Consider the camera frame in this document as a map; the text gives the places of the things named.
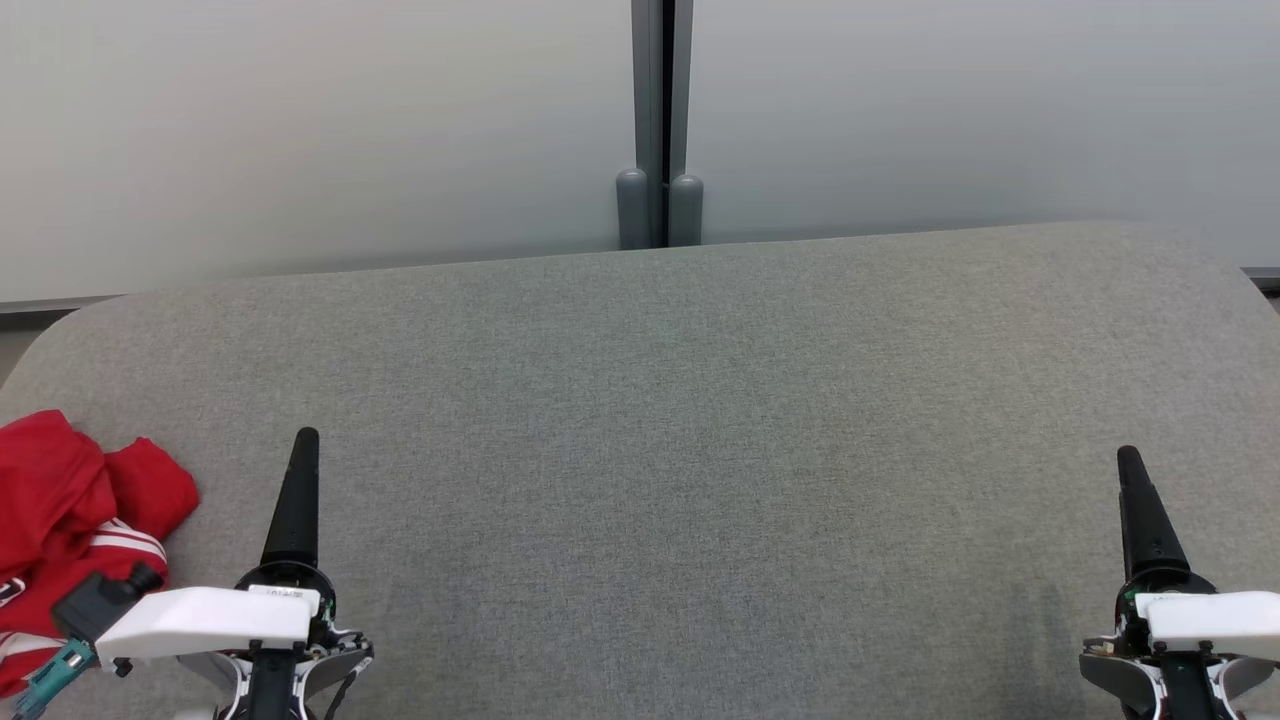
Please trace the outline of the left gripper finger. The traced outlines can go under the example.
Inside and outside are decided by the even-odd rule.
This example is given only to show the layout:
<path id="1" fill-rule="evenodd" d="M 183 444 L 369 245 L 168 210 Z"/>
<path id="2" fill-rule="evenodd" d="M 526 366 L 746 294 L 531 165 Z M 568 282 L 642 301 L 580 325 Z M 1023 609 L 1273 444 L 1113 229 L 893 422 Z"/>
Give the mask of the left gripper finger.
<path id="1" fill-rule="evenodd" d="M 303 427 L 296 437 L 262 547 L 262 562 L 317 566 L 320 437 Z"/>

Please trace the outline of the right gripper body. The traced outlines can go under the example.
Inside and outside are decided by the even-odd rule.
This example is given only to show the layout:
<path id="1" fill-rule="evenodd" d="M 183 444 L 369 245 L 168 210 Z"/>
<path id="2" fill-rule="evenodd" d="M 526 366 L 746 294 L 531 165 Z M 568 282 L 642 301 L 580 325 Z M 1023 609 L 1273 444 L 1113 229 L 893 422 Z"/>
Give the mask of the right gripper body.
<path id="1" fill-rule="evenodd" d="M 1116 598 L 1116 629 L 1084 639 L 1080 675 L 1121 705 L 1126 720 L 1247 720 L 1236 701 L 1265 684 L 1280 664 L 1217 655 L 1203 643 L 1198 652 L 1171 652 L 1149 642 L 1135 607 L 1138 593 L 1219 594 L 1189 571 L 1151 574 L 1126 584 Z"/>

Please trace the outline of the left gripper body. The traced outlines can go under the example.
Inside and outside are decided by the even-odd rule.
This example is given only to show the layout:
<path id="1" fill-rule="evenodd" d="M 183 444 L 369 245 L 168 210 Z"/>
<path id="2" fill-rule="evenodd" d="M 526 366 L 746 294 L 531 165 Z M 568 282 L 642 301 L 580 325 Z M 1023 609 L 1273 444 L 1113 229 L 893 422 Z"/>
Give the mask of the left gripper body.
<path id="1" fill-rule="evenodd" d="M 321 594 L 306 642 L 291 650 L 221 651 L 180 656 L 180 666 L 227 696 L 212 720 L 333 720 L 360 674 L 374 661 L 374 644 L 360 630 L 335 625 L 337 593 L 319 568 L 260 562 L 237 583 L 302 588 Z"/>

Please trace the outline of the grey fabric sofa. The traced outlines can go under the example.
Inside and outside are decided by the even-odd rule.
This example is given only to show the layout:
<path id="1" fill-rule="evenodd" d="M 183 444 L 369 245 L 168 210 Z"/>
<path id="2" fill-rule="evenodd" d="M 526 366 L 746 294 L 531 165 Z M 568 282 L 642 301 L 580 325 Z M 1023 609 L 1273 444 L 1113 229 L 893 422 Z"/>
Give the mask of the grey fabric sofa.
<path id="1" fill-rule="evenodd" d="M 1135 446 L 1190 565 L 1280 591 L 1280 314 L 1206 242 L 1056 223 L 224 282 L 45 331 L 63 411 L 257 561 L 317 429 L 335 720 L 1119 720 L 1083 682 Z"/>

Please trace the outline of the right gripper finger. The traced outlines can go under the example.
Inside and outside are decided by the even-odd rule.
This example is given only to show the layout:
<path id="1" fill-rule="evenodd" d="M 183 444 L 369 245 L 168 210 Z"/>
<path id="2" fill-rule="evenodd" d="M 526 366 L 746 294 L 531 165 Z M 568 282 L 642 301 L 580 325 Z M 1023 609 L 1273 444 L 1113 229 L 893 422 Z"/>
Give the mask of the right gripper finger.
<path id="1" fill-rule="evenodd" d="M 1137 447 L 1117 450 L 1117 478 L 1125 579 L 1188 574 L 1185 551 Z"/>

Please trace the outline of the red shorts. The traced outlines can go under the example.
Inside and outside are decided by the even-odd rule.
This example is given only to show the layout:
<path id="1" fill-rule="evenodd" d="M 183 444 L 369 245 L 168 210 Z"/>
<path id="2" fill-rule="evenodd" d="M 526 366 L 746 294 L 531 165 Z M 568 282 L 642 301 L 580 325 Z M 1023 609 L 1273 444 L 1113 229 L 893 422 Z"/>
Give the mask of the red shorts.
<path id="1" fill-rule="evenodd" d="M 58 410 L 0 428 L 0 579 L 143 560 L 197 509 L 195 478 L 146 437 L 105 451 Z"/>

